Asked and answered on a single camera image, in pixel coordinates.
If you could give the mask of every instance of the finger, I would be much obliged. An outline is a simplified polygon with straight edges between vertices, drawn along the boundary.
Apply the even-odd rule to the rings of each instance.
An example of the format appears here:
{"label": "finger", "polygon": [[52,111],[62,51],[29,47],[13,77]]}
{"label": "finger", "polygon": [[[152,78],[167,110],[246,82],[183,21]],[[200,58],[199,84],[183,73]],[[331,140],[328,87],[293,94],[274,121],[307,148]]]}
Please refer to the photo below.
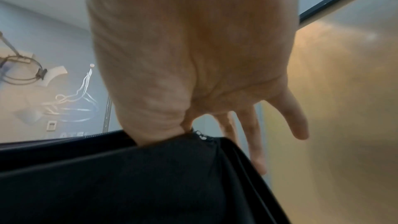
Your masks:
{"label": "finger", "polygon": [[250,106],[245,110],[236,111],[236,115],[248,142],[250,160],[258,173],[264,175],[267,173],[265,152],[261,142],[260,124],[255,108],[254,106]]}
{"label": "finger", "polygon": [[297,139],[308,139],[309,130],[307,118],[296,98],[288,88],[279,95],[268,99],[267,102],[282,114],[291,132]]}
{"label": "finger", "polygon": [[229,138],[237,146],[240,146],[238,134],[236,133],[235,120],[232,117],[232,112],[213,115],[220,125],[221,132],[224,137]]}

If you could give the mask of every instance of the black fabric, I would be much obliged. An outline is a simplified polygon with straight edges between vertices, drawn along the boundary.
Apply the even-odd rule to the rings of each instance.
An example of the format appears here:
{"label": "black fabric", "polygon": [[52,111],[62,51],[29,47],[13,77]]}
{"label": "black fabric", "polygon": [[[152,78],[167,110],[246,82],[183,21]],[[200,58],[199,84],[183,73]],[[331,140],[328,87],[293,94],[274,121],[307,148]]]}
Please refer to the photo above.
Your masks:
{"label": "black fabric", "polygon": [[0,145],[1,223],[289,223],[231,141],[124,132]]}

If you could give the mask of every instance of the human hand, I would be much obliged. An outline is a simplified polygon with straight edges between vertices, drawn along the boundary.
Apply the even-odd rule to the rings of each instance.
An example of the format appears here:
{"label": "human hand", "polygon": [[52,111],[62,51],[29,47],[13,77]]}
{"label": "human hand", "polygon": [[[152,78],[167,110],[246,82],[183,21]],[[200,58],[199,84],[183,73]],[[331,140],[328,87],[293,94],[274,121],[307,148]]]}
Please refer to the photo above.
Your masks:
{"label": "human hand", "polygon": [[308,138],[306,118],[287,87],[297,0],[87,0],[87,5],[101,75],[121,126],[138,144],[188,132],[204,114],[213,115],[229,136],[229,113],[235,111],[253,163],[264,173],[253,109],[261,100],[281,112],[296,138]]}

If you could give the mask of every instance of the skin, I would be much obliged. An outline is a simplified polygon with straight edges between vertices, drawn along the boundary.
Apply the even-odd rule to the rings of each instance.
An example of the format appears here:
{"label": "skin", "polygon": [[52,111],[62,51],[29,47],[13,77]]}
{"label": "skin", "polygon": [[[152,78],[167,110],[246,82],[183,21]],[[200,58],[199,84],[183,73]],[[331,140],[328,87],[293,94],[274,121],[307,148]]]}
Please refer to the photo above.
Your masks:
{"label": "skin", "polygon": [[99,70],[118,120],[139,145],[188,132],[213,115],[238,143],[231,111],[250,157],[264,174],[253,105],[266,100],[293,135],[307,120],[287,87],[298,28],[297,0],[87,0]]}

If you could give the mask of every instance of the black bag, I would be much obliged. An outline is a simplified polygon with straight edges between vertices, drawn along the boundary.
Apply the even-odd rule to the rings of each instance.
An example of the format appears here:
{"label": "black bag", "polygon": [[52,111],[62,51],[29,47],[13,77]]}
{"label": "black bag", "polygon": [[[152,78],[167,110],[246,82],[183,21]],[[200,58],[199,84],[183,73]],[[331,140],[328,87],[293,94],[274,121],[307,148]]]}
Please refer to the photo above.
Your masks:
{"label": "black bag", "polygon": [[123,131],[0,145],[1,223],[287,224],[244,153],[195,133],[136,147]]}

